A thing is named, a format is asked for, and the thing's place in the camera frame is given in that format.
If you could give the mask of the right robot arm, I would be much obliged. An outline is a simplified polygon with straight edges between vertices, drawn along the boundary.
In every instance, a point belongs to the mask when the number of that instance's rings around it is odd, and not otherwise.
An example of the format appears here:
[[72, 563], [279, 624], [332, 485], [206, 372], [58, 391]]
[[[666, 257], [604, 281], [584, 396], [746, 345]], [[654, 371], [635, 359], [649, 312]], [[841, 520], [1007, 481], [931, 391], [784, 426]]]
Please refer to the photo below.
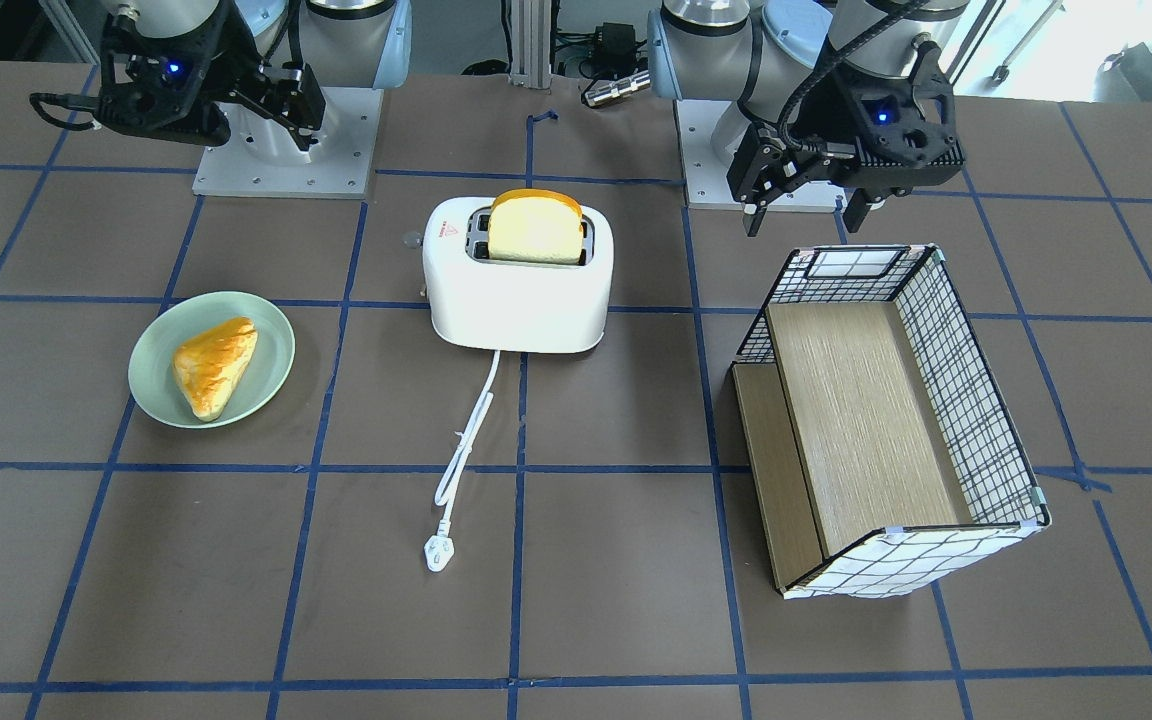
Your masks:
[[225, 108], [268, 120], [308, 151], [329, 88], [399, 88], [407, 1], [276, 1], [268, 40], [236, 1], [109, 1], [91, 118], [122, 135], [223, 146]]

